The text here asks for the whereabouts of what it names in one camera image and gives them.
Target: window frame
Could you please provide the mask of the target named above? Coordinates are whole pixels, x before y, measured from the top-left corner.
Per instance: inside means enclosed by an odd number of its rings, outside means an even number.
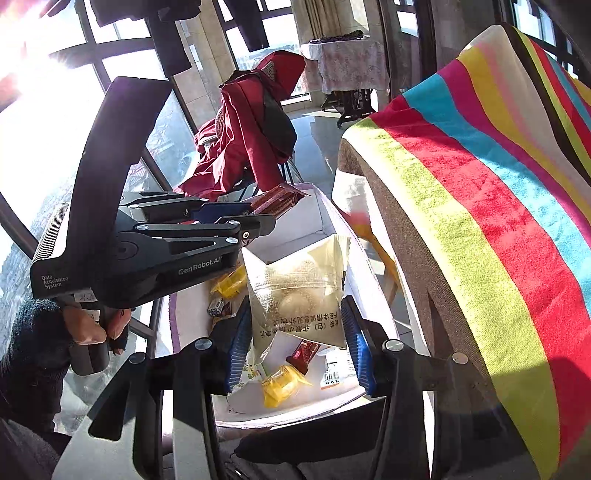
[[[261,1],[261,6],[262,6],[261,18],[263,20],[266,20],[267,18],[282,17],[283,15],[293,14],[292,7],[282,7],[282,8],[276,8],[274,10],[269,10],[267,8],[267,2],[265,0],[260,0],[260,1]],[[233,18],[231,20],[224,20],[223,19],[222,9],[220,7],[218,0],[213,0],[213,7],[216,11],[217,19],[219,20],[220,25],[222,26],[223,36],[226,40],[226,44],[228,45],[228,50],[230,51],[230,55],[232,56],[232,61],[234,62],[234,65],[237,66],[238,62],[236,61],[236,56],[234,55],[234,51],[232,50],[232,46],[230,45],[230,41],[228,40],[228,34],[227,34],[228,30],[231,30],[231,29],[237,27],[236,21]]]
[[[533,5],[531,0],[526,0],[530,6],[534,6],[533,9],[535,11],[543,10],[535,0],[533,1]],[[506,22],[513,25],[515,28],[519,29],[517,26],[517,14],[515,13],[515,4],[517,0],[494,0],[493,7],[495,10],[495,16],[498,23]],[[573,50],[572,53],[569,53],[567,48],[567,40],[573,44],[572,41],[566,36],[566,34],[562,31],[562,29],[554,22],[552,17],[550,17],[550,21],[552,22],[552,29],[554,30],[554,39],[556,41],[556,46],[544,41],[540,40],[539,38],[533,37],[528,35],[528,38],[534,42],[536,42],[540,47],[542,47],[546,52],[551,53],[552,55],[556,56],[557,62],[560,63],[565,69],[567,68],[568,64],[573,66],[573,73],[579,77],[579,80],[584,83],[586,86],[591,87],[591,73],[587,71],[583,62],[581,61],[579,55]]]
[[[75,69],[78,67],[82,67],[84,65],[92,65],[95,70],[96,77],[98,78],[100,86],[104,92],[107,91],[107,88],[111,84],[111,78],[109,77],[105,65],[103,63],[104,59],[137,51],[155,50],[154,42],[152,41],[151,37],[129,39],[120,38],[118,40],[97,43],[94,33],[92,31],[92,27],[90,25],[90,20],[88,17],[88,13],[86,11],[86,5],[84,3],[84,0],[75,0],[74,8],[76,9],[76,13],[80,21],[80,26],[82,28],[82,33],[84,35],[86,42],[83,44],[64,48],[57,52],[53,52],[49,55],[49,58],[59,60],[61,63],[63,63],[66,67],[70,69]],[[197,128],[195,126],[193,119],[191,118],[186,103],[180,95],[176,82],[172,77],[169,77],[168,80],[171,82],[173,86],[173,92],[178,101],[178,104],[181,107],[181,110],[183,111],[183,115],[185,116],[185,119],[191,131],[193,132],[193,134],[195,134]],[[144,146],[144,149],[142,151],[141,161],[143,161],[146,169],[149,171],[150,175],[153,176],[153,178],[156,180],[156,182],[162,188],[163,191],[173,191],[173,188],[168,182],[166,176],[164,175],[158,164],[155,162],[154,157],[150,154],[146,146]],[[20,248],[20,250],[22,250],[23,253],[29,259],[32,259],[39,242],[31,233],[31,231],[21,222],[21,220],[18,218],[14,210],[12,210],[12,207],[10,207],[10,205],[8,204],[1,192],[0,226],[12,239],[16,246]],[[162,298],[153,301],[152,309],[150,311],[149,325],[144,325],[133,316],[129,323],[130,331],[135,335],[144,338],[147,341],[146,355],[149,358],[153,358],[156,352],[158,328],[160,325],[162,307]]]

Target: glass window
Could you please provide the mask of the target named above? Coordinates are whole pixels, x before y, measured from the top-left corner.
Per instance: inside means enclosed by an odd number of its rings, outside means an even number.
[[[158,324],[158,332],[156,335],[156,353],[155,357],[172,355],[173,352],[173,337],[170,330],[170,312],[168,311],[169,297],[162,299],[162,310],[160,312],[160,323]]]
[[[144,325],[150,325],[150,315],[152,314],[152,305],[153,301],[145,303],[139,307],[137,307],[132,312],[132,317],[139,320]]]
[[[47,56],[63,48],[73,47],[85,42],[74,2],[54,17],[34,18],[23,23],[24,41],[30,56]]]
[[[118,76],[164,79],[154,50],[127,53],[104,62],[111,80]],[[178,186],[194,164],[196,150],[193,133],[174,92],[162,108],[146,146],[170,184]]]
[[[10,330],[22,301],[31,294],[31,260],[0,227],[0,358],[10,341]]]
[[[144,162],[132,165],[129,168],[127,180],[123,187],[124,192],[160,192],[162,188],[146,168]]]
[[[575,78],[577,80],[579,79],[579,76],[574,72],[574,67],[570,63],[567,63],[566,70],[572,78]]]
[[[400,22],[400,30],[418,37],[417,16],[411,12],[396,12]]]
[[[291,0],[267,0],[267,8],[269,10],[285,7],[291,7]]]
[[[556,46],[552,20],[533,0],[517,0],[513,8],[519,30]]]
[[[217,0],[217,2],[220,5],[220,10],[222,11],[222,17],[224,19],[224,22],[231,20],[233,17],[232,17],[232,14],[230,13],[230,10],[228,10],[228,6],[226,5],[226,2],[224,0]]]
[[[37,238],[68,201],[103,100],[92,65],[39,62],[19,79],[23,95],[0,113],[0,192]]]
[[[144,38],[150,36],[150,32],[148,31],[148,27],[146,26],[144,20],[134,21],[129,18],[125,18],[113,24],[99,27],[89,0],[85,0],[85,5],[86,12],[88,13],[88,20],[90,21],[90,27],[92,28],[92,33],[95,36],[97,43],[125,40],[127,38]]]

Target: white box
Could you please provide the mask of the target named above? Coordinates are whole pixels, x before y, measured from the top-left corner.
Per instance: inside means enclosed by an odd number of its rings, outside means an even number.
[[[277,220],[267,236],[253,240],[248,249],[264,261],[275,261],[338,233],[351,238],[345,295],[352,295],[363,318],[380,323],[389,338],[398,338],[388,303],[379,286],[363,246],[332,202],[314,185],[302,183],[296,188],[309,194]],[[196,285],[178,292],[175,306],[176,325],[171,325],[173,343],[179,348],[201,336],[207,336],[211,318],[207,315],[208,284]],[[355,377],[337,386],[320,389],[320,378],[326,369],[324,357],[310,362],[306,375],[313,387],[299,391],[277,408],[265,408],[261,385],[249,383],[234,395],[213,397],[216,423],[241,429],[285,425],[330,413],[364,395]]]

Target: dark clothing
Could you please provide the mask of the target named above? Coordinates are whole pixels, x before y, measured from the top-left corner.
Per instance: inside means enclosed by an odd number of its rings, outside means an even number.
[[[51,300],[26,300],[0,361],[0,465],[7,480],[50,479],[70,438],[53,432],[73,342]]]
[[[52,17],[69,3],[70,0],[50,0],[41,13]],[[191,68],[174,22],[198,16],[201,0],[90,0],[90,6],[100,27],[124,18],[145,18],[165,77]]]
[[[178,36],[174,22],[160,21],[158,14],[153,14],[146,17],[146,24],[154,40],[156,55],[166,78],[191,68],[191,62],[184,51],[183,42]]]
[[[37,433],[53,432],[72,343],[55,301],[26,300],[22,304],[0,361],[0,394],[5,408],[9,407],[2,412],[3,418]]]
[[[256,0],[226,0],[226,5],[248,51],[269,48],[269,40]]]

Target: black metal stand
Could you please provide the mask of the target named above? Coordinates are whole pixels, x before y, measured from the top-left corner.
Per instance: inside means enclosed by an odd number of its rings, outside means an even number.
[[[133,353],[107,385],[64,451],[54,480],[162,478],[163,391],[174,391],[177,478],[224,478],[217,461],[211,393],[205,390],[215,347],[201,338],[177,355]]]
[[[384,407],[372,479],[534,479],[537,469],[513,422],[463,353],[447,360],[417,354],[399,340],[382,350],[394,374]],[[434,392],[429,473],[423,391]]]
[[[347,90],[332,92],[320,107],[323,112],[332,107],[340,113],[336,126],[341,128],[343,123],[365,118],[375,110],[371,106],[371,89]]]

